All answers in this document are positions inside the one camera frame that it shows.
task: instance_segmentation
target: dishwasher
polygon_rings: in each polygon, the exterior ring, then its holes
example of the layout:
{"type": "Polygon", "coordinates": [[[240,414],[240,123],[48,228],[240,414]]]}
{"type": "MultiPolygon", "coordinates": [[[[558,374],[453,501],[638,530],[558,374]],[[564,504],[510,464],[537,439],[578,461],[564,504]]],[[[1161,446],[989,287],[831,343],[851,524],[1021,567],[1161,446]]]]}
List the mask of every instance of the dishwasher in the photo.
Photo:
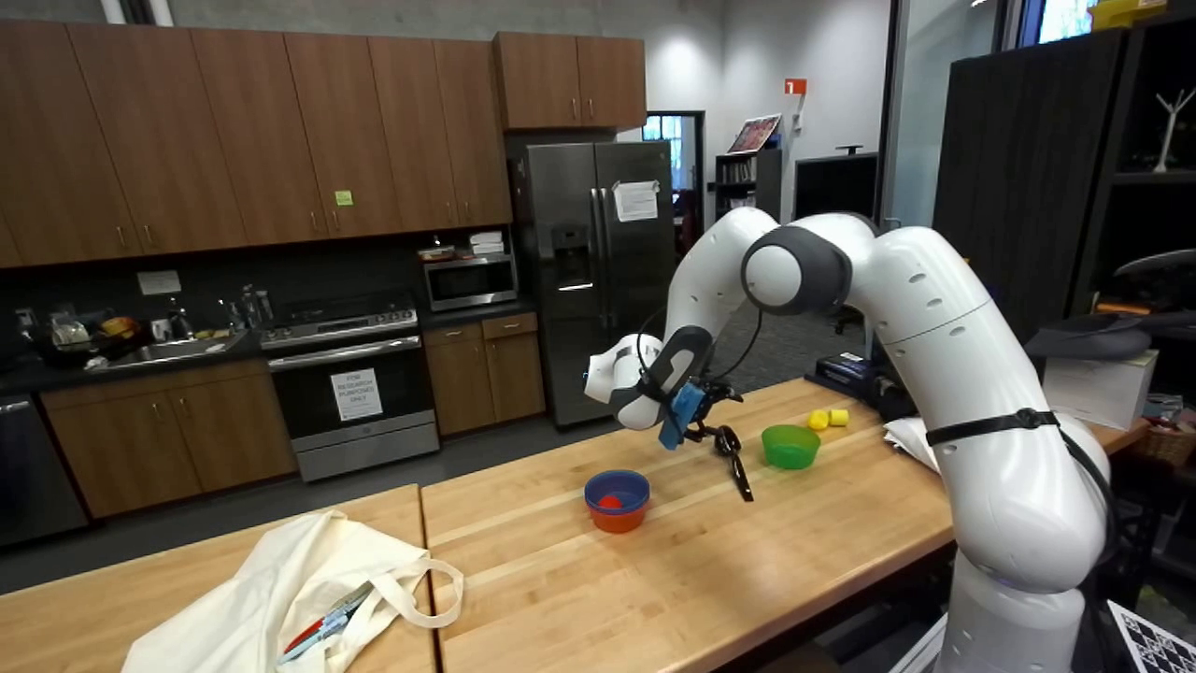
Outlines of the dishwasher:
{"type": "Polygon", "coordinates": [[[31,398],[0,398],[0,545],[86,529],[76,480],[31,398]]]}

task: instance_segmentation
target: microwave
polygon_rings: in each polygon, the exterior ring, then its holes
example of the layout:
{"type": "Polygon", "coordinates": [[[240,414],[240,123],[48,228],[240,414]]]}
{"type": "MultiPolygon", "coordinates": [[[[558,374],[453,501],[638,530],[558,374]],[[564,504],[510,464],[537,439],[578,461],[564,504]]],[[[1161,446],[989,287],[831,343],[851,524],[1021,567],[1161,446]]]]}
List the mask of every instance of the microwave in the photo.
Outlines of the microwave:
{"type": "Polygon", "coordinates": [[[428,312],[467,312],[519,298],[515,253],[456,253],[421,261],[428,312]]]}

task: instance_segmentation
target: stove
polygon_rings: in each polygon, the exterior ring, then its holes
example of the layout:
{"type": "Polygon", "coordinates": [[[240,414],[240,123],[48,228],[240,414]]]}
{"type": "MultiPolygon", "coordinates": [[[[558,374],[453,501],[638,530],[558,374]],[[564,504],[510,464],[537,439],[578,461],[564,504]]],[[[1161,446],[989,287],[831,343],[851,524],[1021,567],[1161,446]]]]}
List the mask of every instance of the stove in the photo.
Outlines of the stove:
{"type": "Polygon", "coordinates": [[[287,304],[259,343],[301,482],[441,450],[412,304],[287,304]]]}
{"type": "Polygon", "coordinates": [[[261,332],[264,350],[321,348],[361,337],[417,332],[417,313],[401,298],[301,298],[287,304],[271,328],[261,332]]]}

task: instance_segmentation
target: lower cabinet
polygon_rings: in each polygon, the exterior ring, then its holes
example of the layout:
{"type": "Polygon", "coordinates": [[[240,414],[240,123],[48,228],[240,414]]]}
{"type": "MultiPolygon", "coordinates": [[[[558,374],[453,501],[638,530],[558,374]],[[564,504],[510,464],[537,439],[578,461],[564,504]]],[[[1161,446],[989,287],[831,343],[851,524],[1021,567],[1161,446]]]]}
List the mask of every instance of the lower cabinet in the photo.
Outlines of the lower cabinet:
{"type": "Polygon", "coordinates": [[[96,521],[294,470],[253,360],[54,388],[40,405],[96,521]]]}
{"type": "Polygon", "coordinates": [[[441,434],[544,411],[533,313],[428,328],[427,363],[441,434]]]}

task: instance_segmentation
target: backsplash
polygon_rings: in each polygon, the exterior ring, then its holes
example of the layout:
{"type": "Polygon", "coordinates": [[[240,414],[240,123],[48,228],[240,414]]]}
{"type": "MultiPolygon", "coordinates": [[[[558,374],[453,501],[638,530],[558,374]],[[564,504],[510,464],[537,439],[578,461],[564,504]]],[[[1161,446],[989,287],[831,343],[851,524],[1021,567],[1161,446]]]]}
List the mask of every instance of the backsplash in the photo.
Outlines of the backsplash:
{"type": "MultiPolygon", "coordinates": [[[[469,232],[441,232],[449,246],[463,246],[469,232]]],[[[62,304],[77,312],[132,312],[168,313],[168,298],[143,298],[138,273],[177,268],[178,298],[195,325],[224,325],[216,298],[240,298],[243,284],[268,292],[271,305],[294,298],[361,298],[361,295],[405,295],[421,305],[417,246],[434,246],[434,237],[387,237],[387,238],[334,238],[301,246],[264,249],[216,249],[178,257],[134,257],[134,261],[92,261],[92,264],[51,264],[51,268],[2,268],[0,273],[0,343],[20,337],[13,305],[38,313],[62,304]]]]}

